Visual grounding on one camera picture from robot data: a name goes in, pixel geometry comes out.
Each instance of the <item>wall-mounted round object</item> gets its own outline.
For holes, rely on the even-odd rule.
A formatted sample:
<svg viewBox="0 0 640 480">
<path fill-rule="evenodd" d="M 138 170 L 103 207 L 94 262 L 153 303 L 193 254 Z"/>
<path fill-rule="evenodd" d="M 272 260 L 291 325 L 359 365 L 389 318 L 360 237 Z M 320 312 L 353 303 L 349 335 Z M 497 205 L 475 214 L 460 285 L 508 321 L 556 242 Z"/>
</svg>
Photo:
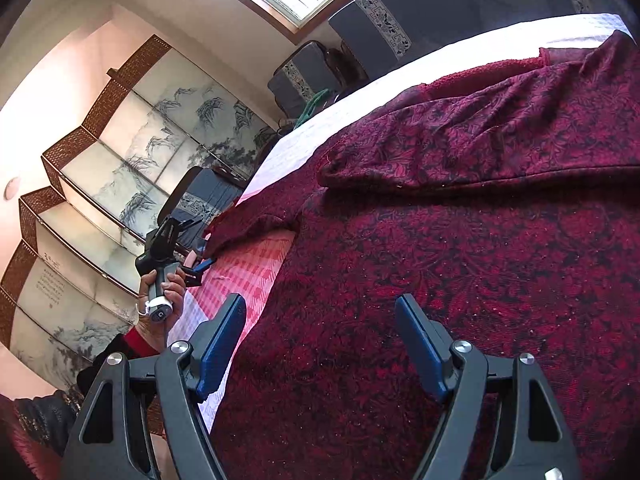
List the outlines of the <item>wall-mounted round object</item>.
<svg viewBox="0 0 640 480">
<path fill-rule="evenodd" d="M 20 189 L 20 177 L 14 176 L 6 184 L 6 186 L 4 186 L 4 199 L 11 200 L 14 196 L 18 194 L 19 189 Z"/>
</svg>

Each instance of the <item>white sheet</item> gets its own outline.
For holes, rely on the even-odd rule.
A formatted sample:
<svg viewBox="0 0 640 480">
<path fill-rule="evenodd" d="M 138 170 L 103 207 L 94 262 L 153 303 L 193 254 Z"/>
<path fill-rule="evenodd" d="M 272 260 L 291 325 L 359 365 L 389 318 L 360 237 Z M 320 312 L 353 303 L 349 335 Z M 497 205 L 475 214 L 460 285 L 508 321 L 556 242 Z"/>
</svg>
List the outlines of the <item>white sheet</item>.
<svg viewBox="0 0 640 480">
<path fill-rule="evenodd" d="M 333 134 L 411 86 L 503 59 L 536 57 L 541 46 L 595 48 L 614 30 L 631 35 L 615 14 L 573 14 L 517 23 L 447 45 L 345 97 L 281 139 L 238 202 L 300 168 Z"/>
</svg>

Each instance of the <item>bed sheet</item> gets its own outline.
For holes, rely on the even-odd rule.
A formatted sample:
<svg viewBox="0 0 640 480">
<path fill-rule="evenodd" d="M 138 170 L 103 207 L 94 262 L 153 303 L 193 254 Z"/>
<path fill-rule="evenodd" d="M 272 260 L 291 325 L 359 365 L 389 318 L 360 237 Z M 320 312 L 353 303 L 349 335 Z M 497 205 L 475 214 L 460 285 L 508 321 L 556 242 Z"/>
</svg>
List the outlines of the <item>bed sheet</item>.
<svg viewBox="0 0 640 480">
<path fill-rule="evenodd" d="M 295 171 L 333 134 L 411 86 L 495 61 L 536 57 L 540 47 L 596 48 L 617 29 L 631 36 L 616 14 L 572 14 L 517 23 L 444 46 L 345 97 L 279 140 L 238 203 Z"/>
<path fill-rule="evenodd" d="M 595 48 L 616 29 L 629 34 L 619 16 L 578 14 L 519 23 L 443 47 L 344 98 L 280 140 L 241 200 L 295 171 L 334 133 L 411 86 L 494 61 L 535 57 L 541 46 Z M 187 291 L 184 313 L 169 332 L 168 343 L 190 338 L 201 322 L 216 315 L 233 292 L 242 294 L 247 303 L 242 342 L 260 318 L 294 236 L 291 231 L 278 230 L 223 253 L 205 273 L 203 285 Z M 229 368 L 218 391 L 200 406 L 209 431 L 225 393 L 228 372 Z"/>
</svg>

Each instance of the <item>metal bolt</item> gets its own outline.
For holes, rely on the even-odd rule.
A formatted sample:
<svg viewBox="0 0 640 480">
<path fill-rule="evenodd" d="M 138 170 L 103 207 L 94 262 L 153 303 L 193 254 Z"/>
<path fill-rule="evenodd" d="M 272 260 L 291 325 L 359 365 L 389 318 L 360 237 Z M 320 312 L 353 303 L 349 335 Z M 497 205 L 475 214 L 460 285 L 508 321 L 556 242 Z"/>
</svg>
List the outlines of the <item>metal bolt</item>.
<svg viewBox="0 0 640 480">
<path fill-rule="evenodd" d="M 171 352 L 174 354 L 184 354 L 189 348 L 189 343 L 186 341 L 176 341 L 171 345 Z"/>
<path fill-rule="evenodd" d="M 122 361 L 122 354 L 119 352 L 114 352 L 107 357 L 107 364 L 117 365 Z"/>
<path fill-rule="evenodd" d="M 533 357 L 529 352 L 524 352 L 524 354 L 520 354 L 520 362 L 526 365 L 532 365 L 535 362 L 536 358 Z"/>
<path fill-rule="evenodd" d="M 545 480 L 562 480 L 562 471 L 557 467 L 550 469 L 545 473 Z"/>
<path fill-rule="evenodd" d="M 453 348 L 461 354 L 466 354 L 467 352 L 471 352 L 473 345 L 469 341 L 465 341 L 464 339 L 460 339 L 453 343 Z"/>
</svg>

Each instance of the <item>pink checkered cloth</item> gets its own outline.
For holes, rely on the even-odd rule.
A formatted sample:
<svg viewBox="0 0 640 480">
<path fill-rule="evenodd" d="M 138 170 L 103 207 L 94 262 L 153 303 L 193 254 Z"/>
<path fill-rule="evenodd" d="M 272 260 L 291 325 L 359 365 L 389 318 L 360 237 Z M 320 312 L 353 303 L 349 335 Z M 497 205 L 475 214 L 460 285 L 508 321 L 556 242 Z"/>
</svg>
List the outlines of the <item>pink checkered cloth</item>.
<svg viewBox="0 0 640 480">
<path fill-rule="evenodd" d="M 182 317 L 169 332 L 168 343 L 190 338 L 196 327 L 203 321 L 213 319 L 226 297 L 236 292 L 246 301 L 246 323 L 238 343 L 240 345 L 260 319 L 294 236 L 292 231 L 272 231 L 223 253 L 204 274 L 202 286 L 188 289 Z M 229 367 L 219 389 L 200 405 L 202 418 L 209 431 L 225 394 Z"/>
</svg>

